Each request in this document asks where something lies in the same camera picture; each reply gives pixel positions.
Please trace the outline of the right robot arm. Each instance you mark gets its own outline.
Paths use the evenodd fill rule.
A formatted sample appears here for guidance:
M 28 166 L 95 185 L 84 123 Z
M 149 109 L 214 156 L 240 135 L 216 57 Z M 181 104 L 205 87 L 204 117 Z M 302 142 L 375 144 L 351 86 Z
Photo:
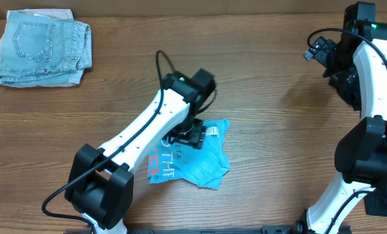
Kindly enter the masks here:
M 325 67 L 324 77 L 360 121 L 334 153 L 336 173 L 321 198 L 302 215 L 294 233 L 339 233 L 357 203 L 387 182 L 387 23 L 347 19 L 341 40 L 319 37 L 304 56 Z

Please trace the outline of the light blue printed t-shirt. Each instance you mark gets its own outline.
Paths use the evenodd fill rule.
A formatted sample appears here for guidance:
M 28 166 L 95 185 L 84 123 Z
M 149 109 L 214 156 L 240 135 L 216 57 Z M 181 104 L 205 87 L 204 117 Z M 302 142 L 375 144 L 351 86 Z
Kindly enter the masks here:
M 223 151 L 228 119 L 208 120 L 201 149 L 166 140 L 153 148 L 147 158 L 147 177 L 151 184 L 184 179 L 201 188 L 218 190 L 223 176 L 230 170 Z

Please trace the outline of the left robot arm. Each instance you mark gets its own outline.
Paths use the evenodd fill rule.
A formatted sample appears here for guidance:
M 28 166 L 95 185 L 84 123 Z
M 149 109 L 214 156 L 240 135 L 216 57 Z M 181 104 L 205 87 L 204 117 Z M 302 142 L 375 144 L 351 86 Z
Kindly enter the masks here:
M 132 203 L 134 175 L 161 141 L 202 147 L 206 128 L 196 115 L 215 89 L 214 76 L 203 69 L 191 78 L 178 71 L 167 74 L 163 89 L 125 130 L 98 148 L 86 144 L 75 154 L 69 180 L 78 181 L 65 198 L 94 233 L 126 233 L 123 217 Z M 79 179 L 107 157 L 111 160 Z

